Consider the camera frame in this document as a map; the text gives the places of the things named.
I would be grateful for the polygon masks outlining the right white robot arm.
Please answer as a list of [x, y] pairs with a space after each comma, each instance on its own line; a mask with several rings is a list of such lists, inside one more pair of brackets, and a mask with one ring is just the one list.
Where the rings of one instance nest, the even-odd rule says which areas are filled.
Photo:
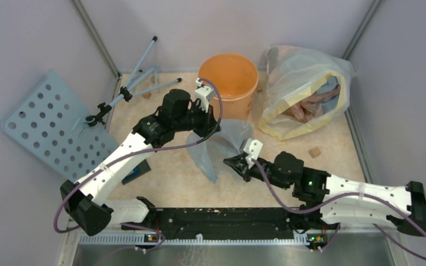
[[282, 151], [274, 161], [253, 159], [243, 152], [223, 163], [244, 181], [256, 178], [269, 187], [293, 189], [292, 196], [304, 202], [295, 213], [303, 214], [310, 228], [321, 224], [376, 224], [422, 237], [426, 235], [426, 198], [422, 183], [380, 186], [357, 182], [304, 166], [294, 155]]

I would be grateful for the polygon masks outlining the light blue plastic trash bag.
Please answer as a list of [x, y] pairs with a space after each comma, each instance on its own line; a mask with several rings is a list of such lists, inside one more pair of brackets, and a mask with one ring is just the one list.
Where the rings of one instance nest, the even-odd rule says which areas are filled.
[[223, 163], [223, 159], [241, 153], [242, 143], [253, 137], [253, 127], [246, 120], [225, 119], [220, 123], [220, 131], [208, 140], [187, 148], [190, 158], [201, 173], [212, 183], [216, 183], [222, 173], [233, 173]]

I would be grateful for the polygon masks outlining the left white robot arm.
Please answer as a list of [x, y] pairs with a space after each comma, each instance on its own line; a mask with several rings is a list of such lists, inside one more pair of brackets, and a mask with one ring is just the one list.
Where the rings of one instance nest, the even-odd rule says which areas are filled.
[[214, 85], [202, 85], [190, 93], [181, 89], [170, 90], [162, 104], [153, 114], [142, 118], [122, 144], [86, 176], [72, 182], [65, 181], [60, 187], [62, 202], [54, 217], [53, 227], [58, 227], [58, 218], [65, 211], [77, 228], [94, 236], [108, 225], [136, 223], [142, 229], [155, 224], [155, 213], [145, 199], [110, 205], [108, 196], [126, 176], [148, 157], [168, 150], [166, 144], [177, 132], [192, 131], [200, 136], [199, 141], [179, 146], [180, 149], [198, 145], [218, 132], [221, 119], [214, 117], [214, 108], [209, 101], [220, 98]]

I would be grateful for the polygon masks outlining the large translucent white trash bag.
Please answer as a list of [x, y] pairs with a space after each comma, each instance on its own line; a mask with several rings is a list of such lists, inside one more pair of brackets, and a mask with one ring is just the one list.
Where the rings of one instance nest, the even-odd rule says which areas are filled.
[[[258, 128], [287, 140], [316, 131], [342, 115], [350, 105], [350, 86], [355, 76], [352, 64], [319, 50], [291, 45], [274, 45], [266, 52], [267, 82], [263, 112]], [[325, 101], [324, 114], [302, 123], [283, 112], [315, 92], [326, 93], [336, 85], [340, 93]]]

